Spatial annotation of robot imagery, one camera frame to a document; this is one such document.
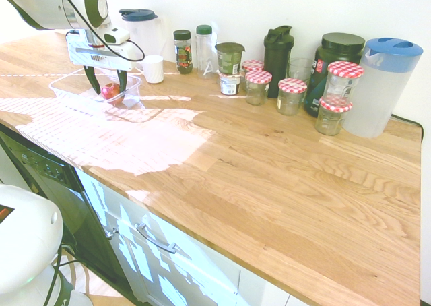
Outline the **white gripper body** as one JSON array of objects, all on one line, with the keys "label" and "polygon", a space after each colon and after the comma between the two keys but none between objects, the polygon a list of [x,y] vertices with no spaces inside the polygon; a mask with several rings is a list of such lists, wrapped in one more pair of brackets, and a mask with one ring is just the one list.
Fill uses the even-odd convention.
[{"label": "white gripper body", "polygon": [[133,42],[126,41],[120,45],[92,47],[88,44],[84,30],[66,36],[69,58],[73,64],[131,71],[142,60],[142,50]]}]

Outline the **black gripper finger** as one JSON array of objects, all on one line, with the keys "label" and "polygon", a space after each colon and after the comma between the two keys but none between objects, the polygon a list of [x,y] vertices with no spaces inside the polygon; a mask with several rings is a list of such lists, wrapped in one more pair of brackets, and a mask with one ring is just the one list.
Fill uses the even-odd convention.
[{"label": "black gripper finger", "polygon": [[84,65],[84,72],[94,91],[100,94],[100,84],[96,78],[94,67]]},{"label": "black gripper finger", "polygon": [[117,70],[117,76],[119,79],[119,98],[122,98],[127,87],[127,72],[123,70]]}]

